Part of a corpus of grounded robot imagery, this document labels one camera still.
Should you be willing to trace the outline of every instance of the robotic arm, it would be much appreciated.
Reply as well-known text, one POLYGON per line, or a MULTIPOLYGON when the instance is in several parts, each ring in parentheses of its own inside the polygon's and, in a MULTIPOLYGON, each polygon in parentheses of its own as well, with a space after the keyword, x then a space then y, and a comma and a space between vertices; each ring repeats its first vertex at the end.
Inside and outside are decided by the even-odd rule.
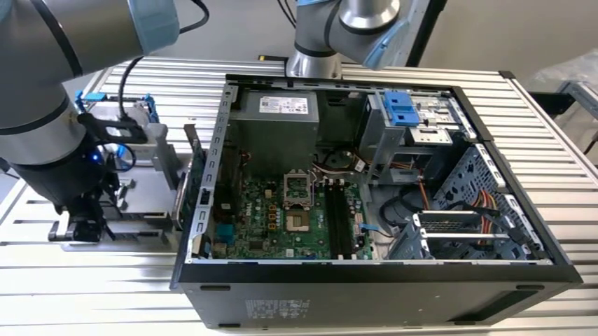
POLYGON ((100 239, 99 198, 119 180, 61 83, 177 37, 173 0, 0 0, 0 157, 69 212, 72 240, 100 239))
MULTIPOLYGON (((299 0, 287 75, 339 78, 338 53, 380 69, 408 26, 398 12, 399 0, 299 0)), ((109 124, 77 113, 61 83, 173 44, 200 22, 179 29, 173 0, 0 0, 0 158, 68 211, 72 240, 111 233, 100 198, 113 201, 119 178, 97 160, 109 124)), ((112 127, 143 142, 136 122, 121 117, 112 127)))
POLYGON ((392 62, 410 28, 414 3, 399 18, 399 0, 297 0, 289 77, 340 78, 343 54, 379 70, 392 62))

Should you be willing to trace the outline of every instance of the orange wire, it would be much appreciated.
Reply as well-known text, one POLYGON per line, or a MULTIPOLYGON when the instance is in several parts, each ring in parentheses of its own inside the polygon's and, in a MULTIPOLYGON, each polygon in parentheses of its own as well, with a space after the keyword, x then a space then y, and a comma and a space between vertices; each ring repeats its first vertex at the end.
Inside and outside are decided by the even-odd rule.
MULTIPOLYGON (((364 160, 364 162, 371 165, 372 161, 371 160, 364 160)), ((410 166, 406 163, 400 163, 400 162, 392 162, 391 163, 392 168, 402 168, 402 169, 408 169, 410 166)))
POLYGON ((428 196, 426 196, 426 189, 423 188, 422 179, 419 180, 419 191, 422 192, 423 209, 430 210, 428 196))
MULTIPOLYGON (((492 203, 492 209, 498 210, 498 205, 496 205, 496 200, 494 199, 492 195, 490 195, 488 192, 486 192, 487 198, 490 198, 490 201, 492 203)), ((492 228, 492 222, 487 221, 487 233, 491 232, 491 228, 492 228)))

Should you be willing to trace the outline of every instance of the aluminum extrusion table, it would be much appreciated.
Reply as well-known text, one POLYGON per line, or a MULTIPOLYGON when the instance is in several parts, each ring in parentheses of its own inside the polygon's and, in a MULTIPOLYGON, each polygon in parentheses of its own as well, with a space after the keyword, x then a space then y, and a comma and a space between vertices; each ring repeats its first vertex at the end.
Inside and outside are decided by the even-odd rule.
MULTIPOLYGON (((115 95, 125 64, 97 74, 87 90, 115 95)), ((281 76, 280 62, 209 62, 148 57, 135 68, 125 94, 151 93, 168 141, 189 147, 183 125, 195 123, 209 143, 225 74, 281 76)), ((595 335, 598 333, 598 171, 515 79, 495 71, 344 65, 359 81, 458 85, 475 107, 500 153, 582 275, 584 284, 491 327, 288 330, 293 335, 348 333, 595 335)), ((0 205, 0 326, 33 334, 205 333, 183 294, 168 291, 175 251, 69 251, 45 241, 60 220, 52 205, 20 181, 0 205)), ((259 333, 280 335, 283 330, 259 333)))

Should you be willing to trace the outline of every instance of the black cable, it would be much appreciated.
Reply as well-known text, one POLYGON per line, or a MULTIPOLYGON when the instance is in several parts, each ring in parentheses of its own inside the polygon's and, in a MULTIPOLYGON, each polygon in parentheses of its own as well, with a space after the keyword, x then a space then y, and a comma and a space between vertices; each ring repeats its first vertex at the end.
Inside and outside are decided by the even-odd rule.
POLYGON ((207 24, 207 21, 209 20, 209 11, 207 9, 205 3, 201 0, 191 0, 191 1, 193 4, 196 4, 199 6, 201 11, 204 12, 204 17, 196 23, 188 25, 187 27, 183 27, 179 30, 179 34, 184 34, 184 33, 189 32, 191 30, 196 30, 196 28, 204 26, 207 24))
POLYGON ((458 202, 454 202, 454 203, 448 204, 443 208, 443 210, 451 210, 452 208, 455 208, 458 206, 460 206, 463 210, 474 211, 476 214, 480 214, 480 215, 487 214, 487 215, 490 215, 492 217, 500 216, 500 212, 498 210, 495 210, 492 208, 484 208, 484 207, 480 207, 480 206, 472 206, 466 201, 458 201, 458 202))
POLYGON ((384 237, 387 237, 387 238, 394 238, 394 235, 391 235, 391 234, 386 234, 386 233, 383 233, 383 231, 380 231, 380 230, 370 230, 370 229, 362 229, 362 230, 364 230, 364 231, 371 231, 371 232, 376 232, 376 233, 379 233, 382 236, 384 236, 384 237))
POLYGON ((395 220, 390 220, 390 219, 386 217, 386 209, 387 209, 395 202, 399 202, 400 205, 403 206, 403 208, 407 209, 408 211, 411 211, 414 214, 418 213, 418 212, 420 212, 420 211, 423 210, 423 208, 420 208, 420 207, 412 205, 411 203, 408 203, 408 202, 404 200, 404 197, 407 196, 407 194, 411 193, 414 190, 419 190, 419 187, 415 186, 415 185, 410 185, 410 186, 403 187, 403 188, 400 189, 400 191, 399 191, 399 195, 396 195, 396 196, 394 196, 391 199, 388 199, 388 200, 383 203, 383 205, 380 206, 380 209, 378 210, 378 216, 380 217, 382 221, 383 221, 384 223, 387 223, 390 226, 399 227, 400 229, 404 228, 404 225, 407 224, 407 222, 406 222, 406 221, 399 222, 399 221, 395 221, 395 220))
POLYGON ((127 85, 127 78, 129 77, 132 68, 135 68, 135 65, 137 65, 139 61, 143 60, 143 56, 135 58, 129 65, 127 66, 127 69, 124 69, 123 77, 120 78, 120 84, 119 84, 119 111, 120 111, 120 119, 128 119, 127 113, 124 112, 124 85, 127 85))
POLYGON ((590 144, 587 145, 586 150, 583 151, 583 155, 588 154, 588 152, 591 151, 591 148, 594 147, 595 144, 596 144, 596 140, 592 140, 590 142, 590 144))
POLYGON ((13 175, 13 174, 10 174, 10 173, 4 173, 4 175, 12 177, 13 179, 20 180, 20 177, 13 175))
MULTIPOLYGON (((105 145, 108 143, 97 143, 96 146, 101 146, 105 150, 105 145)), ((109 152, 107 154, 107 158, 105 158, 105 166, 109 168, 109 172, 111 173, 127 173, 137 164, 137 155, 135 154, 135 151, 132 150, 132 148, 129 147, 129 145, 127 145, 125 143, 116 143, 116 145, 124 147, 128 152, 131 153, 131 165, 127 168, 116 168, 116 153, 115 152, 109 152)))
MULTIPOLYGON (((207 21, 209 20, 209 11, 207 9, 205 3, 201 2, 201 0, 191 0, 193 4, 199 6, 201 11, 204 12, 204 16, 201 20, 199 20, 196 23, 183 27, 179 30, 179 34, 184 34, 189 32, 191 30, 196 30, 196 28, 204 26, 207 24, 207 21)), ((124 104, 123 104, 123 96, 124 96, 124 85, 127 84, 127 78, 129 77, 132 68, 137 65, 139 61, 143 60, 143 56, 139 58, 135 58, 128 67, 124 70, 123 77, 120 78, 120 84, 119 84, 119 93, 117 93, 117 101, 119 101, 119 111, 120 111, 120 118, 127 119, 127 113, 124 112, 124 104)))
POLYGON ((295 22, 292 21, 291 16, 288 15, 287 10, 284 9, 284 6, 281 5, 280 0, 276 0, 276 2, 279 3, 280 10, 281 10, 281 12, 284 13, 284 16, 287 17, 287 20, 288 20, 288 22, 291 23, 291 26, 292 26, 293 28, 296 28, 295 22))
POLYGON ((291 7, 288 5, 288 0, 284 0, 284 5, 287 6, 287 10, 288 10, 288 14, 291 16, 292 22, 295 22, 295 24, 297 23, 297 19, 295 19, 295 15, 292 15, 292 10, 291 7))
POLYGON ((115 169, 115 172, 127 173, 137 164, 137 155, 135 154, 135 151, 132 150, 129 145, 127 145, 125 143, 119 143, 119 146, 124 147, 131 153, 131 165, 124 169, 115 169))
POLYGON ((328 159, 330 159, 330 157, 332 156, 332 154, 336 152, 336 150, 330 150, 328 152, 327 152, 327 154, 324 155, 324 160, 322 160, 322 164, 323 165, 326 165, 326 163, 327 163, 327 161, 328 161, 328 159))

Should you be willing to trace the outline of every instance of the metal frame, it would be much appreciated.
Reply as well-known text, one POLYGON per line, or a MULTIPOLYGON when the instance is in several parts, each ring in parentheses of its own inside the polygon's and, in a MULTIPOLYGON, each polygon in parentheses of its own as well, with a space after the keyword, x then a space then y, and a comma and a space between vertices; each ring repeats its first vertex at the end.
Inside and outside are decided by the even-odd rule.
MULTIPOLYGON (((123 64, 108 69, 103 76, 96 77, 97 82, 89 85, 95 91, 116 94, 125 66, 123 64)), ((281 62, 223 62, 148 57, 139 63, 129 77, 127 94, 153 94, 160 120, 171 130, 168 141, 180 153, 191 151, 183 132, 185 123, 196 124, 204 147, 209 143, 223 77, 227 73, 280 76, 284 69, 281 62)), ((598 286, 596 171, 574 159, 580 153, 563 141, 554 123, 550 122, 546 126, 540 122, 542 110, 534 107, 527 97, 519 96, 519 91, 510 85, 511 81, 495 71, 392 67, 372 72, 360 66, 346 64, 344 78, 458 85, 463 88, 494 136, 496 150, 506 157, 512 173, 586 283, 491 327, 436 327, 416 332, 423 335, 434 333, 459 336, 491 332, 506 336, 527 333, 550 336, 594 334, 598 330, 598 291, 594 289, 598 286), (550 181, 538 180, 544 176, 550 176, 550 181), (580 180, 570 182, 567 178, 571 176, 580 180)), ((14 187, 10 192, 14 194, 12 200, 25 195, 23 187, 24 185, 14 187)), ((4 209, 27 213, 25 207, 16 209, 6 206, 9 199, 1 204, 4 209)), ((45 236, 45 228, 36 226, 31 224, 23 227, 21 232, 27 230, 32 237, 41 231, 45 236)), ((2 328, 5 331, 35 333, 39 328, 56 333, 80 333, 93 328, 104 334, 168 333, 172 328, 180 333, 204 331, 204 324, 197 320, 187 299, 168 290, 175 253, 137 253, 129 246, 128 250, 116 254, 97 252, 89 255, 84 252, 65 253, 56 245, 27 240, 25 234, 0 234, 0 240, 4 242, 0 246, 1 265, 12 267, 2 269, 0 278, 4 279, 0 280, 0 292, 10 295, 0 296, 0 300, 9 300, 6 304, 10 305, 10 314, 4 315, 0 323, 19 325, 2 328), (21 237, 20 243, 14 241, 17 237, 21 237), (31 274, 35 274, 36 279, 49 280, 55 279, 56 273, 61 274, 60 282, 31 282, 31 274), (49 302, 59 302, 63 306, 53 304, 52 309, 47 309, 49 302)), ((330 333, 320 329, 304 332, 308 335, 330 333)), ((414 330, 402 327, 355 328, 346 332, 336 330, 335 333, 402 335, 412 334, 414 330)))
MULTIPOLYGON (((498 174, 499 177, 494 177, 496 179, 496 185, 499 188, 507 188, 512 193, 516 202, 520 204, 520 208, 530 218, 531 226, 536 231, 538 235, 544 242, 546 248, 550 251, 551 258, 554 259, 558 265, 567 265, 568 261, 564 257, 562 251, 559 250, 558 244, 555 243, 555 239, 552 235, 548 233, 547 227, 543 224, 542 218, 538 216, 538 212, 531 205, 531 202, 522 191, 522 187, 516 178, 512 175, 511 169, 508 165, 504 163, 503 156, 495 152, 494 150, 494 138, 486 128, 486 125, 471 106, 467 96, 463 94, 463 90, 460 87, 450 87, 442 85, 414 85, 414 84, 392 84, 392 83, 364 83, 362 81, 347 81, 347 80, 315 80, 307 78, 273 78, 273 77, 261 77, 261 76, 243 76, 243 75, 227 75, 227 85, 225 91, 223 93, 221 104, 219 107, 219 114, 216 116, 216 133, 209 144, 208 156, 207 156, 207 169, 204 172, 204 177, 201 181, 201 192, 205 194, 205 198, 197 201, 197 206, 195 210, 193 220, 191 222, 191 240, 200 239, 201 235, 205 233, 208 227, 208 220, 211 218, 211 208, 213 203, 213 191, 216 185, 216 177, 219 174, 220 167, 220 155, 223 152, 223 138, 227 132, 227 124, 228 124, 228 116, 231 113, 232 106, 241 99, 239 97, 243 89, 252 90, 284 90, 288 92, 293 90, 315 90, 319 88, 320 90, 342 90, 351 92, 367 92, 370 94, 379 94, 384 90, 439 90, 448 91, 452 93, 456 99, 456 102, 452 101, 452 109, 455 112, 462 115, 463 120, 468 120, 466 125, 471 123, 471 126, 475 128, 474 133, 478 135, 478 140, 480 143, 476 144, 478 151, 484 158, 484 166, 486 168, 498 174), (487 161, 495 162, 496 167, 491 167, 487 161)), ((374 162, 386 162, 387 160, 380 161, 378 159, 378 154, 374 157, 374 162)), ((197 254, 193 249, 199 247, 197 244, 188 244, 188 252, 185 256, 185 264, 204 263, 203 260, 192 258, 192 254, 197 254)), ((273 264, 272 260, 252 260, 257 263, 268 263, 273 264)), ((328 260, 332 264, 343 263, 342 261, 328 260)), ((212 260, 209 263, 216 264, 217 262, 225 264, 229 260, 212 260)), ((301 264, 308 263, 305 261, 297 260, 280 260, 280 264, 301 264)), ((578 278, 576 275, 570 274, 571 281, 575 281, 578 278)))

